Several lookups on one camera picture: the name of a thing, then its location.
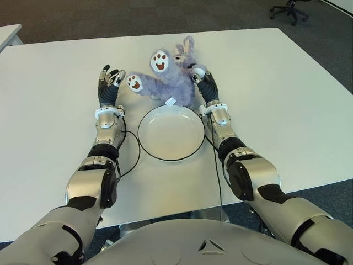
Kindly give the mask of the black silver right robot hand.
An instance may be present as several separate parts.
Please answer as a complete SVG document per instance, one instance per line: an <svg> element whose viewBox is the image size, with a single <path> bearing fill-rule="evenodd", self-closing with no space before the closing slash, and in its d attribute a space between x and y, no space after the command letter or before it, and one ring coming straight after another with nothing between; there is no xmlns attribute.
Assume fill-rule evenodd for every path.
<svg viewBox="0 0 353 265"><path fill-rule="evenodd" d="M207 70L203 77L194 72L191 79L196 84L206 104L219 101L217 84L210 71Z"/></svg>

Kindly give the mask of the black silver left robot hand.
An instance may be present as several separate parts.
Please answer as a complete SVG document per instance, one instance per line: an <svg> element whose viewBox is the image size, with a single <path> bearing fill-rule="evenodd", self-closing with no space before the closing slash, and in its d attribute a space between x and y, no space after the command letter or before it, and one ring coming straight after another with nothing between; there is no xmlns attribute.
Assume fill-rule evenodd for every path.
<svg viewBox="0 0 353 265"><path fill-rule="evenodd" d="M119 87L123 82L126 71L114 69L109 72L110 65L103 67L98 81L98 99L100 106L115 106Z"/></svg>

